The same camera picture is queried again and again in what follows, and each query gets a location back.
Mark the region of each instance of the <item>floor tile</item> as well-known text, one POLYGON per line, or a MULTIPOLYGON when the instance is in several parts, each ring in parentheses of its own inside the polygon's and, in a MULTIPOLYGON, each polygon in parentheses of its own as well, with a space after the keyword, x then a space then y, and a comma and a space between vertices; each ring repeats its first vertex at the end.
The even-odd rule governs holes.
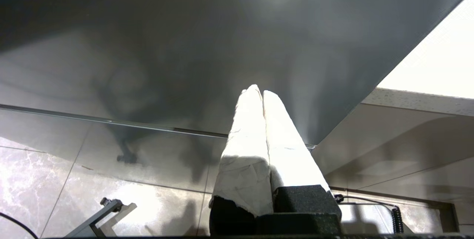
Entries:
POLYGON ((102 208, 99 201, 103 197, 120 199, 128 206, 114 217, 120 219, 117 224, 102 224, 108 236, 182 236, 198 232, 202 192, 118 180, 74 165, 43 237, 65 236, 102 208))
POLYGON ((35 149, 74 161, 90 122, 53 116, 0 111, 1 146, 35 149))
POLYGON ((225 141, 94 124, 76 162, 123 180, 204 192, 209 165, 220 161, 213 148, 225 141), (134 158, 124 158, 124 148, 134 158))
POLYGON ((414 233, 442 233, 440 210, 398 204, 403 223, 414 233))
MULTIPOLYGON (((24 223, 39 236, 72 165, 47 153, 0 147, 0 211, 24 223)), ((10 238, 30 238, 17 225, 4 219, 0 230, 10 238)))
POLYGON ((204 195, 203 208, 201 209, 201 217, 199 220, 198 235, 210 235, 209 233, 209 217, 210 217, 209 202, 211 198, 212 198, 212 195, 209 193, 204 195))
MULTIPOLYGON (((212 159, 220 162, 222 152, 226 147, 227 139, 217 141, 212 148, 212 159)), ((214 191, 214 185, 216 183, 217 174, 219 173, 219 162, 209 165, 208 179, 206 183, 206 192, 212 193, 214 191)))

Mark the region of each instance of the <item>black cable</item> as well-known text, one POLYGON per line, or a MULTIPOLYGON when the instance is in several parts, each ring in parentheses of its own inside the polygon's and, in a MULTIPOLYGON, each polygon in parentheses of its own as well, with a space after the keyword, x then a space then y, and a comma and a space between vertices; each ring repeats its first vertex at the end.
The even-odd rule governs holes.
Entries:
POLYGON ((334 198, 337 203, 342 202, 344 198, 354 198, 354 199, 365 200, 365 201, 372 202, 375 204, 394 207, 394 209, 391 210, 391 219, 393 221, 393 233, 403 233, 403 221, 401 219, 400 208, 397 205, 388 204, 388 203, 380 202, 377 200, 367 199, 364 197, 350 196, 350 195, 335 195, 334 198))
POLYGON ((34 234, 34 232, 32 230, 30 230, 28 227, 26 227, 25 224, 22 224, 21 222, 17 221, 16 219, 13 219, 12 217, 8 216, 8 215, 5 215, 3 214, 2 212, 0 212, 0 216, 1 217, 4 217, 5 219, 8 219, 9 221, 17 224, 18 226, 22 227, 25 231, 27 231, 29 234, 31 234, 31 236, 34 238, 34 239, 39 239, 36 234, 34 234))
POLYGON ((396 207, 396 208, 398 207, 397 205, 387 204, 387 203, 384 203, 384 202, 380 202, 380 201, 376 201, 376 200, 372 200, 372 199, 367 199, 367 198, 364 198, 364 197, 345 195, 344 198, 354 198, 354 199, 365 200, 365 201, 372 202, 372 203, 375 203, 375 204, 381 204, 381 205, 386 205, 386 206, 396 207))

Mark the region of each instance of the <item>dark gray surface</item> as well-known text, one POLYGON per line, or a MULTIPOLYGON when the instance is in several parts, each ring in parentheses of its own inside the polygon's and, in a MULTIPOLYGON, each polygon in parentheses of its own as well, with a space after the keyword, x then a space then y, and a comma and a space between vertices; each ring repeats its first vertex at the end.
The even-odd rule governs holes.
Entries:
POLYGON ((255 83, 317 144, 460 1, 3 0, 0 103, 228 133, 255 83))

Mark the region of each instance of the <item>tile grout line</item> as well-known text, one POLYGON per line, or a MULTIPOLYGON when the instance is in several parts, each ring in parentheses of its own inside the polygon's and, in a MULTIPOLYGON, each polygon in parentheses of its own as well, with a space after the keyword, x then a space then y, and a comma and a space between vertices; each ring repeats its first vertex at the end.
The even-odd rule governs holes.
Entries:
POLYGON ((66 180, 64 181, 63 188, 61 188, 61 191, 59 192, 58 198, 56 199, 56 202, 54 203, 53 209, 51 210, 51 213, 49 214, 48 220, 46 221, 46 224, 44 225, 43 231, 41 232, 41 235, 39 236, 40 238, 43 237, 44 231, 46 231, 46 227, 48 226, 49 220, 51 219, 51 216, 53 215, 54 209, 56 208, 56 204, 58 204, 59 198, 61 197, 61 194, 63 193, 64 187, 66 186, 67 180, 69 179, 69 175, 71 175, 71 171, 73 171, 74 164, 76 164, 76 160, 79 157, 79 153, 81 153, 81 150, 83 149, 83 145, 86 141, 87 136, 89 135, 90 129, 92 128, 93 123, 90 124, 89 128, 87 129, 86 135, 84 136, 83 142, 81 143, 81 147, 79 148, 79 151, 77 152, 76 158, 74 159, 73 164, 71 165, 71 169, 69 170, 69 173, 67 174, 66 180))
POLYGON ((452 162, 449 162, 449 163, 446 163, 446 164, 436 165, 436 166, 433 166, 433 167, 430 167, 430 168, 422 169, 422 170, 419 170, 419 171, 416 171, 416 172, 412 172, 412 173, 409 173, 409 174, 406 174, 406 175, 402 175, 402 176, 399 176, 399 177, 395 177, 395 178, 390 179, 390 180, 384 180, 384 181, 381 181, 381 182, 379 182, 379 183, 375 183, 375 184, 372 184, 372 185, 367 185, 367 186, 364 186, 364 187, 361 187, 361 188, 357 188, 356 190, 361 190, 361 191, 362 191, 362 189, 364 189, 364 188, 371 187, 371 186, 378 185, 378 184, 382 184, 382 183, 386 183, 386 182, 391 181, 391 180, 400 179, 400 178, 403 178, 403 177, 406 177, 406 176, 410 176, 410 175, 413 175, 413 174, 417 174, 417 173, 420 173, 420 172, 424 172, 424 171, 430 171, 430 170, 435 170, 435 169, 437 169, 437 168, 443 168, 444 166, 448 166, 448 165, 451 165, 451 164, 453 164, 453 163, 463 161, 463 160, 465 160, 465 159, 468 159, 468 158, 461 158, 461 159, 458 159, 458 160, 455 160, 455 161, 452 161, 452 162))
POLYGON ((16 149, 16 150, 23 150, 23 151, 32 151, 32 152, 47 154, 47 153, 44 152, 44 151, 39 151, 39 150, 36 150, 36 149, 14 148, 14 147, 5 147, 5 146, 0 146, 0 148, 16 149))
POLYGON ((100 174, 100 173, 98 173, 98 175, 100 175, 100 176, 105 176, 105 177, 108 177, 108 178, 112 178, 112 179, 115 179, 115 180, 120 180, 120 181, 130 182, 130 183, 136 183, 136 184, 141 184, 141 185, 151 185, 151 186, 157 186, 157 187, 161 187, 161 188, 175 189, 175 190, 186 191, 186 192, 206 193, 206 192, 203 192, 203 191, 196 191, 196 190, 191 190, 191 189, 186 189, 186 188, 172 187, 172 186, 166 186, 166 185, 156 185, 156 184, 144 183, 144 182, 139 182, 139 181, 134 181, 134 180, 124 180, 124 179, 120 179, 120 178, 117 178, 117 177, 108 176, 108 175, 104 175, 104 174, 100 174))
POLYGON ((209 171, 210 171, 210 165, 208 166, 208 173, 207 173, 207 176, 206 176, 206 184, 204 185, 203 202, 201 203, 201 209, 199 211, 199 220, 198 220, 198 228, 196 229, 196 236, 198 236, 199 227, 200 227, 200 224, 201 224, 201 217, 203 216, 203 206, 204 206, 204 200, 206 199, 206 189, 207 189, 207 181, 209 180, 209 171))

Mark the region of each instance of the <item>coiled cable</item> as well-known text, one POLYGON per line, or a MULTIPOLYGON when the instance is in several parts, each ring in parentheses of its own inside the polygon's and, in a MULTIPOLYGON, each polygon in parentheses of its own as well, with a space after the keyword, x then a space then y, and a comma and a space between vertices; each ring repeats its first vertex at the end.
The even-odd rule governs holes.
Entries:
POLYGON ((364 197, 349 196, 349 195, 334 195, 334 199, 336 200, 337 203, 344 201, 344 198, 360 199, 360 200, 365 200, 365 201, 372 202, 379 205, 394 207, 391 210, 391 218, 393 221, 393 233, 403 233, 403 221, 401 219, 401 211, 397 205, 388 204, 385 202, 380 202, 380 201, 376 201, 372 199, 367 199, 364 197))

